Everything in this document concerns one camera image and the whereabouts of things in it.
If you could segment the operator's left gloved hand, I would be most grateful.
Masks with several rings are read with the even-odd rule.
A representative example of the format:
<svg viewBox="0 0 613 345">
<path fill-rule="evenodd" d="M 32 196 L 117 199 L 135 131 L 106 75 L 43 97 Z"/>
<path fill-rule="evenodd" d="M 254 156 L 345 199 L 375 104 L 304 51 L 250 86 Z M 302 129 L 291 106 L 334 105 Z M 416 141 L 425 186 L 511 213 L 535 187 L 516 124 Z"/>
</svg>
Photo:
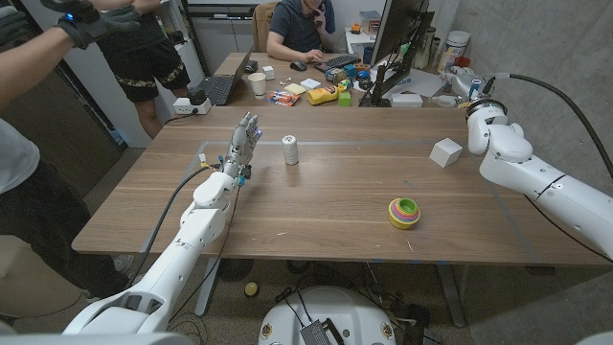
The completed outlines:
<svg viewBox="0 0 613 345">
<path fill-rule="evenodd" d="M 19 11 L 14 6 L 1 8 L 1 45 L 14 41 L 23 35 L 28 27 L 26 13 Z"/>
</svg>

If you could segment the operator's right gloved hand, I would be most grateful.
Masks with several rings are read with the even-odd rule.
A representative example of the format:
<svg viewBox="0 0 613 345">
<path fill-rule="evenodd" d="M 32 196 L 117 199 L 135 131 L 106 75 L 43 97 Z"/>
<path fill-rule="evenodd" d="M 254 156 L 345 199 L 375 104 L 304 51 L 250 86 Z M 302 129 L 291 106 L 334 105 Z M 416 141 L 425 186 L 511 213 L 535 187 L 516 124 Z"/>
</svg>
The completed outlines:
<svg viewBox="0 0 613 345">
<path fill-rule="evenodd" d="M 136 30 L 140 26 L 140 14 L 132 5 L 100 12 L 90 1 L 40 0 L 40 3 L 51 11 L 61 13 L 56 27 L 65 31 L 75 46 L 82 50 L 108 35 Z"/>
</svg>

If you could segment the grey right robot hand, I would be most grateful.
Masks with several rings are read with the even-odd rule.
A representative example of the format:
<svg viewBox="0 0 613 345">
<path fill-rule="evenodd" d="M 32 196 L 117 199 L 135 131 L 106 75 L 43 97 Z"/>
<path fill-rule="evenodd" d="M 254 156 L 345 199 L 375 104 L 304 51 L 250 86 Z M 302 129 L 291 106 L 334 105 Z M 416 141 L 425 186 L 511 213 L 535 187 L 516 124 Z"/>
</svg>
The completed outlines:
<svg viewBox="0 0 613 345">
<path fill-rule="evenodd" d="M 447 72 L 440 72 L 443 82 L 442 94 L 430 98 L 430 102 L 441 107 L 467 107 L 484 94 L 487 84 L 468 67 L 452 66 Z"/>
</svg>

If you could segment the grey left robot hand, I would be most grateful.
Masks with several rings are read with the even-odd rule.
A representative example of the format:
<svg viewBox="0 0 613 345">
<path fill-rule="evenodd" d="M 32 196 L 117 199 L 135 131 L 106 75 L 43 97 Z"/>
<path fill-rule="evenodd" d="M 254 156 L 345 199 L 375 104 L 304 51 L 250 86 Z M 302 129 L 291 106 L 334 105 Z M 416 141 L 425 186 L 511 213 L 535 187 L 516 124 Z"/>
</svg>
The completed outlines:
<svg viewBox="0 0 613 345">
<path fill-rule="evenodd" d="M 227 153 L 221 164 L 221 171 L 233 178 L 244 175 L 253 157 L 253 150 L 261 139 L 262 131 L 258 128 L 258 115 L 247 112 L 235 128 L 229 142 Z"/>
</svg>

